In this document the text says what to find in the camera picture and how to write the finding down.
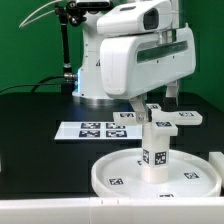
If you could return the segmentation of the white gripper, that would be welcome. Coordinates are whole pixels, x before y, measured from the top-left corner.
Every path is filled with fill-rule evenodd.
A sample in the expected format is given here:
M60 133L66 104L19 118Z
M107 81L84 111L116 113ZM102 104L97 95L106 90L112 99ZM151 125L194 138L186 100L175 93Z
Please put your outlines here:
M102 85L110 98L130 99L136 122L152 120L146 96L137 96L166 85L164 110L178 106L179 82L196 66L192 30L176 31L173 43L158 44L156 33L105 39L100 47Z

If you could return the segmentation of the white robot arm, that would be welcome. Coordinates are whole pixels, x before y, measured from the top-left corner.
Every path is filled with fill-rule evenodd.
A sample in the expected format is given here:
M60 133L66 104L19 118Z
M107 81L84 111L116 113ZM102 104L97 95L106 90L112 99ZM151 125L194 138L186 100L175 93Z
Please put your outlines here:
M146 94L166 86L165 109L178 104L179 80L195 70L192 30L179 0L75 0L86 13L78 95L94 104L128 100L143 121Z

